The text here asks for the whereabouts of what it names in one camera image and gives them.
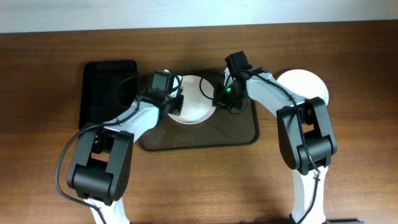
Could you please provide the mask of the pink plate with sauce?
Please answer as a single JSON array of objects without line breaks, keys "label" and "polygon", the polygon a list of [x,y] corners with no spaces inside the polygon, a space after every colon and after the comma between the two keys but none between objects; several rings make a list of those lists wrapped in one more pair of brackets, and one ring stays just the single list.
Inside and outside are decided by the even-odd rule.
[{"label": "pink plate with sauce", "polygon": [[205,79],[196,75],[185,75],[182,78],[182,95],[184,96],[182,111],[179,116],[169,114],[176,122],[181,124],[198,124],[210,118],[215,112],[212,100],[203,96],[213,94],[213,86]]}]

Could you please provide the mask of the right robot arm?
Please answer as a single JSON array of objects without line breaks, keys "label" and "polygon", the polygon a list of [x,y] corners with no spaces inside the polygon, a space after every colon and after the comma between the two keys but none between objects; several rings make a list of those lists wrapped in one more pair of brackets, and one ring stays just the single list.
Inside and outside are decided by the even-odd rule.
[{"label": "right robot arm", "polygon": [[313,72],[293,69],[279,78],[263,67],[224,70],[223,93],[260,103],[277,120],[279,149],[292,170],[292,223],[326,223],[324,184],[337,143],[327,109],[329,92]]}]

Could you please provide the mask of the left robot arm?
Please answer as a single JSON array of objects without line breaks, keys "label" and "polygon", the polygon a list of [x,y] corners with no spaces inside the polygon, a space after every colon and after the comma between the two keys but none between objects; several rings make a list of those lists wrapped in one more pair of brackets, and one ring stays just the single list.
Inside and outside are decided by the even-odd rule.
[{"label": "left robot arm", "polygon": [[129,182],[132,147],[159,123],[162,112],[180,114],[184,96],[152,90],[139,95],[110,121],[87,124],[67,142],[76,143],[67,185],[77,196],[69,200],[88,207],[96,223],[129,223],[122,196]]}]

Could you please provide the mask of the white plate with sauce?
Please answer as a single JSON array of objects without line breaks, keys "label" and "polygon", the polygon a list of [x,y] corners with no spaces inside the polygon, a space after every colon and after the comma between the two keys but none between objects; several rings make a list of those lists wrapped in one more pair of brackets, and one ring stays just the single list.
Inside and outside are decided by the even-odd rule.
[{"label": "white plate with sauce", "polygon": [[303,69],[288,70],[277,81],[297,95],[306,98],[320,97],[326,105],[329,103],[329,91],[325,82],[313,72]]}]

